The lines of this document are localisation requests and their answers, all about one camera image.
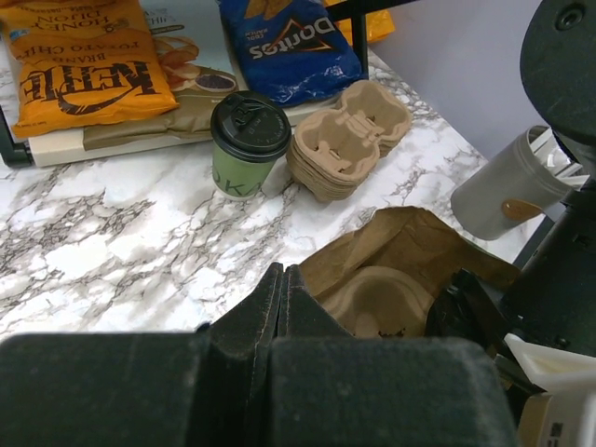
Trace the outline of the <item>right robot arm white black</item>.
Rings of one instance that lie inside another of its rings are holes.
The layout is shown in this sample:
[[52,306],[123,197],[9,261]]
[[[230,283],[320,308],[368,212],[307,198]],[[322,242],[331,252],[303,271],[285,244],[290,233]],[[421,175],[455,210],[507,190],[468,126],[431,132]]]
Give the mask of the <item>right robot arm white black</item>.
[[542,118],[451,198],[475,237],[493,240],[530,208],[564,212],[512,281],[463,268],[427,315],[429,336],[457,336],[496,355],[528,393],[595,389],[595,4],[542,2],[521,47],[521,82]]

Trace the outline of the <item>single green paper cup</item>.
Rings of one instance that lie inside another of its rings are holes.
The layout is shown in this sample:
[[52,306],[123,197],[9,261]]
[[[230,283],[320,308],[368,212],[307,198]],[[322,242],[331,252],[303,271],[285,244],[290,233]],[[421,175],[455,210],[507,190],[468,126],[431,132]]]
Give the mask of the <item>single green paper cup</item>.
[[275,159],[231,150],[216,142],[212,155],[212,179],[225,196],[248,199],[261,190],[275,163]]

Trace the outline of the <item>single black plastic lid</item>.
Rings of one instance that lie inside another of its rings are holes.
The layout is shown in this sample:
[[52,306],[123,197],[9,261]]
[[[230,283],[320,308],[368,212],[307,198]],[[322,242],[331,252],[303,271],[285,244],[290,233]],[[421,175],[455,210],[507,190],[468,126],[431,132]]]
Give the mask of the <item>single black plastic lid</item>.
[[292,136],[281,108],[250,90],[232,92],[215,106],[210,132],[224,152],[250,163],[277,161],[287,152]]

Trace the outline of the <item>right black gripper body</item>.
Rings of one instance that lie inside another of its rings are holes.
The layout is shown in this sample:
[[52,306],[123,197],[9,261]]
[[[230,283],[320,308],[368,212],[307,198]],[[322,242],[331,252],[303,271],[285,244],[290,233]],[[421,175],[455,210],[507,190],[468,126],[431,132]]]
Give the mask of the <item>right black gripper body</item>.
[[505,343],[513,326],[499,309],[502,292],[474,273],[461,269],[440,290],[427,315],[426,335],[474,342],[493,360],[506,387],[531,396],[544,390],[534,385]]

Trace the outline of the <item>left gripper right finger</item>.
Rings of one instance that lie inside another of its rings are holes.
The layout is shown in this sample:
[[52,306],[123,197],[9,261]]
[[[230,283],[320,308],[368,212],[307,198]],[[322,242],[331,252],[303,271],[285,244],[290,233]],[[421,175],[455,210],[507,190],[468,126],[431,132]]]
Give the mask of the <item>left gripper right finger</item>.
[[513,446],[493,362],[457,338],[359,340],[286,269],[267,365],[271,446]]

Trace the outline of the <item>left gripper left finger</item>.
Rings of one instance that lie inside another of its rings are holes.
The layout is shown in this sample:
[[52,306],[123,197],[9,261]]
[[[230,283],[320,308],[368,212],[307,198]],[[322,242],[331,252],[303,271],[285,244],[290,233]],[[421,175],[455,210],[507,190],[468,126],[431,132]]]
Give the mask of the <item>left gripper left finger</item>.
[[5,446],[254,446],[283,268],[191,332],[31,333],[1,344]]

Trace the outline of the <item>brown paper bag green side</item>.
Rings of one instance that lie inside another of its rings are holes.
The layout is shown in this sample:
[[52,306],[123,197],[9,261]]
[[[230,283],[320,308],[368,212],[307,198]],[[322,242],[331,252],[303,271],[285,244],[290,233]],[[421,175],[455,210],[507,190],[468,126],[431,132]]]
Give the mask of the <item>brown paper bag green side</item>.
[[517,267],[476,247],[428,210],[377,211],[359,230],[347,233],[300,265],[305,285],[322,305],[357,270],[397,269],[418,281],[435,299],[454,273],[466,269],[500,290],[519,275]]

